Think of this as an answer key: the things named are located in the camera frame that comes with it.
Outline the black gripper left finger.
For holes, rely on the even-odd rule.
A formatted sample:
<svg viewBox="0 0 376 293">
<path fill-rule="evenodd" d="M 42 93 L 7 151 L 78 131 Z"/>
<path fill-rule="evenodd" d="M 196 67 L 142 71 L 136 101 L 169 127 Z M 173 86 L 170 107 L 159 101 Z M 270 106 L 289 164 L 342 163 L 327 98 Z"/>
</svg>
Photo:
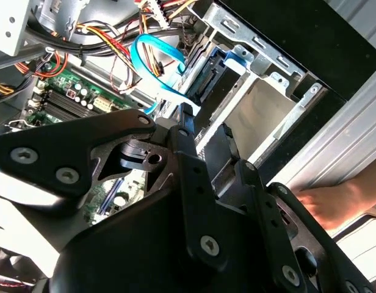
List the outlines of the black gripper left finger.
<svg viewBox="0 0 376 293">
<path fill-rule="evenodd" d="M 165 129 L 129 109 L 0 136 L 0 197 L 54 215 L 78 211 L 92 186 L 134 169 L 150 175 L 145 198 L 129 208 L 159 192 L 172 196 L 184 254 L 222 270 L 215 196 L 185 126 Z"/>
</svg>

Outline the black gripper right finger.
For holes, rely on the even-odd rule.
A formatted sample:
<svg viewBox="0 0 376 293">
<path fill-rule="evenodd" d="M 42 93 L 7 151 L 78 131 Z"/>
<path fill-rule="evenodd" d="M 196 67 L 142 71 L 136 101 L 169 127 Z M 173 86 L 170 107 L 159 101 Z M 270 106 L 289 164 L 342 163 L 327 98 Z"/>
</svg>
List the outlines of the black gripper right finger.
<svg viewBox="0 0 376 293">
<path fill-rule="evenodd" d="M 283 184 L 265 186 L 221 124 L 204 148 L 221 203 L 252 221 L 265 292 L 375 292 L 373 285 Z"/>
</svg>

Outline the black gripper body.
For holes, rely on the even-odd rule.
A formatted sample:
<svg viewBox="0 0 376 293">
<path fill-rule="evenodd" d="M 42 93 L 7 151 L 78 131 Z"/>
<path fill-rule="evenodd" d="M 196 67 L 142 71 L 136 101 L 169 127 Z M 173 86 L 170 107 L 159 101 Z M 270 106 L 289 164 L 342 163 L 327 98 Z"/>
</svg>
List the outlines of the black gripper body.
<svg viewBox="0 0 376 293">
<path fill-rule="evenodd" d="M 165 193 L 78 234 L 60 254 L 51 292 L 281 292 L 264 245 L 247 215 L 251 187 L 233 192 L 236 207 L 218 203 L 222 270 L 194 264 L 183 250 L 183 223 Z"/>
</svg>

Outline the person's hand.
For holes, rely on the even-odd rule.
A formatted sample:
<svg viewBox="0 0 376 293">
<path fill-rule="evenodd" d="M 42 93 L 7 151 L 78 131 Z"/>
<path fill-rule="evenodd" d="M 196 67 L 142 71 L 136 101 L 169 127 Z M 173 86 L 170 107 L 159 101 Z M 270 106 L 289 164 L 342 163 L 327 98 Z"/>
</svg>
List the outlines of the person's hand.
<svg viewBox="0 0 376 293">
<path fill-rule="evenodd" d="M 368 209 L 361 189 L 352 183 L 304 190 L 297 198 L 327 231 L 338 229 Z"/>
</svg>

